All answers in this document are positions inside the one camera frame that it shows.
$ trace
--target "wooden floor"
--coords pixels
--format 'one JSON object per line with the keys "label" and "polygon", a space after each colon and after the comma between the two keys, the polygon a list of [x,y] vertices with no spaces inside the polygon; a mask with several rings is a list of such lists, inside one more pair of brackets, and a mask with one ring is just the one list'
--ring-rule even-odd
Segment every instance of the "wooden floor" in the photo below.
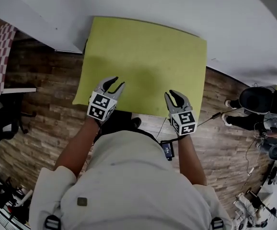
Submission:
{"label": "wooden floor", "polygon": [[[33,189],[42,167],[52,168],[68,139],[82,125],[87,106],[72,105],[79,84],[82,56],[56,53],[34,40],[16,41],[12,45],[6,82],[30,82],[36,93],[24,97],[23,111],[37,111],[35,118],[25,118],[29,133],[21,131],[11,140],[0,142],[0,177],[10,176],[18,185]],[[246,86],[207,69],[199,122],[217,112],[228,111],[226,99],[237,98]],[[241,115],[233,111],[231,115]],[[165,118],[133,115],[142,118],[141,128],[158,140],[175,137]],[[224,207],[233,216],[235,195],[248,187],[257,189],[268,158],[254,145],[248,151],[249,169],[255,170],[247,179],[245,153],[253,141],[253,133],[237,127],[226,127],[220,118],[201,125],[192,135],[195,148],[208,178]],[[179,170],[177,147],[172,164]]]}

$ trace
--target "white sneaker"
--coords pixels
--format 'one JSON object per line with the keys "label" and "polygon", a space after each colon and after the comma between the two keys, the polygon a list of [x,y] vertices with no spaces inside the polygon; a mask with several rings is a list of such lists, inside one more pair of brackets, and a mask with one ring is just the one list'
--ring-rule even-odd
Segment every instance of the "white sneaker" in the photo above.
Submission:
{"label": "white sneaker", "polygon": [[232,126],[232,124],[227,123],[227,116],[224,113],[220,117],[223,120],[225,126]]}
{"label": "white sneaker", "polygon": [[231,100],[225,100],[225,106],[230,107],[232,109],[236,109],[236,107],[231,107],[230,102],[231,102]]}
{"label": "white sneaker", "polygon": [[260,143],[260,142],[257,142],[257,143],[255,144],[255,148],[257,148],[257,150],[259,151],[260,148],[261,148],[261,143]]}

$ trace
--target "red and white checkered tablecloth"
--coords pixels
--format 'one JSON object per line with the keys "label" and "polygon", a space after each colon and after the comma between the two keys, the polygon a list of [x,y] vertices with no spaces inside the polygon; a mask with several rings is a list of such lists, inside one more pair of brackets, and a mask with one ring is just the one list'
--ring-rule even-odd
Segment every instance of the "red and white checkered tablecloth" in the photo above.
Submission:
{"label": "red and white checkered tablecloth", "polygon": [[4,89],[6,66],[16,31],[17,28],[10,24],[0,26],[0,95]]}

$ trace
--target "black shoe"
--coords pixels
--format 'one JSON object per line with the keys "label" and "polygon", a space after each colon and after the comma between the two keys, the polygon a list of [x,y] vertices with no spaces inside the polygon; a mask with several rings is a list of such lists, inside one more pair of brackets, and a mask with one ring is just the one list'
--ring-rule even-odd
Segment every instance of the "black shoe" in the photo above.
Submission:
{"label": "black shoe", "polygon": [[135,117],[131,120],[131,123],[133,124],[134,128],[138,128],[142,123],[142,120],[139,117]]}

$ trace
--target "cable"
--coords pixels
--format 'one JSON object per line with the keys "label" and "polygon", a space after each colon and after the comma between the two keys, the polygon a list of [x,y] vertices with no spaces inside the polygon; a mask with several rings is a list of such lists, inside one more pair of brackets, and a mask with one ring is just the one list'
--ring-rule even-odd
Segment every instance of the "cable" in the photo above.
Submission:
{"label": "cable", "polygon": [[252,176],[252,174],[250,174],[250,175],[247,177],[246,181],[244,182],[243,186],[241,187],[241,190],[242,190],[243,187],[246,185],[246,183],[248,182],[248,180],[249,180],[249,178],[250,178],[251,176]]}
{"label": "cable", "polygon": [[163,128],[163,126],[164,126],[166,120],[167,120],[167,118],[165,118],[165,120],[164,120],[164,122],[163,122],[163,124],[162,124],[162,126],[161,126],[161,128],[160,128],[160,131],[159,131],[159,133],[158,133],[158,135],[157,135],[157,137],[156,137],[156,139],[158,138],[159,134],[161,133],[161,130],[162,130],[162,128]]}
{"label": "cable", "polygon": [[[238,110],[238,109],[240,109],[240,108],[241,108],[241,107],[236,108],[236,109],[233,109],[233,110],[230,110],[230,111],[227,111],[227,112],[224,112],[224,113],[233,112],[233,111]],[[219,116],[221,116],[221,115],[224,114],[224,113],[218,112],[218,113],[214,114],[211,118],[209,118],[209,119],[207,119],[206,121],[204,121],[204,122],[202,122],[201,124],[199,124],[198,126],[201,126],[202,124],[206,123],[207,121],[209,121],[209,120],[211,120],[211,119],[218,118]]]}
{"label": "cable", "polygon": [[224,113],[233,112],[233,111],[239,110],[240,108],[241,108],[241,107],[238,107],[238,108],[236,108],[236,109],[233,109],[233,110],[230,110],[230,111],[226,111],[226,112],[224,112]]}
{"label": "cable", "polygon": [[178,141],[178,140],[182,140],[184,137],[186,137],[188,135],[185,135],[185,136],[178,136],[177,138],[175,139],[171,139],[171,140],[161,140],[161,143],[167,143],[167,142],[173,142],[173,141]]}
{"label": "cable", "polygon": [[258,159],[259,159],[260,153],[261,153],[261,149],[259,150],[259,153],[258,153],[257,159],[255,160],[255,164],[257,164],[257,163],[258,163]]}
{"label": "cable", "polygon": [[270,137],[270,136],[266,136],[266,135],[265,135],[265,137],[257,137],[257,136],[255,135],[255,133],[256,133],[255,126],[256,126],[257,124],[260,124],[260,123],[265,123],[266,121],[257,122],[257,123],[254,124],[254,137],[255,137],[256,139],[277,138],[277,136],[276,136],[276,137]]}
{"label": "cable", "polygon": [[249,160],[247,159],[247,153],[248,153],[250,147],[251,147],[251,146],[253,145],[253,143],[255,142],[255,139],[256,139],[256,138],[254,138],[254,140],[252,141],[252,143],[250,144],[249,148],[247,149],[247,151],[246,151],[246,153],[245,153],[245,158],[246,158],[246,160],[247,160],[247,167],[246,167],[247,174],[249,174],[249,172],[248,172]]}
{"label": "cable", "polygon": [[259,86],[256,82],[252,86],[261,87],[261,88],[265,88],[265,89],[272,88],[274,91],[276,91],[276,89],[273,86]]}

